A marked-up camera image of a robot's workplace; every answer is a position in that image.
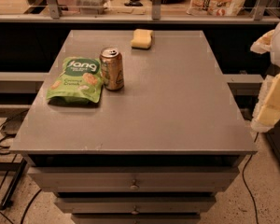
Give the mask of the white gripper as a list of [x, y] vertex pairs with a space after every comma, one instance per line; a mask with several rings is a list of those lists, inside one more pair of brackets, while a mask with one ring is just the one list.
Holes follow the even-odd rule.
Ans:
[[251, 128], [259, 133], [268, 132], [280, 120], [279, 110], [280, 73], [274, 77], [268, 75], [262, 82], [258, 102], [252, 114]]

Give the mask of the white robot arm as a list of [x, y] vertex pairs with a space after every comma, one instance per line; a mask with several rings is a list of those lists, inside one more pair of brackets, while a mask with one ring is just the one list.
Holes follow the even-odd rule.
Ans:
[[[251, 51], [270, 53], [271, 63], [280, 68], [280, 22], [253, 43]], [[266, 133], [280, 120], [280, 72], [267, 75], [259, 91], [258, 102], [252, 114], [251, 128]]]

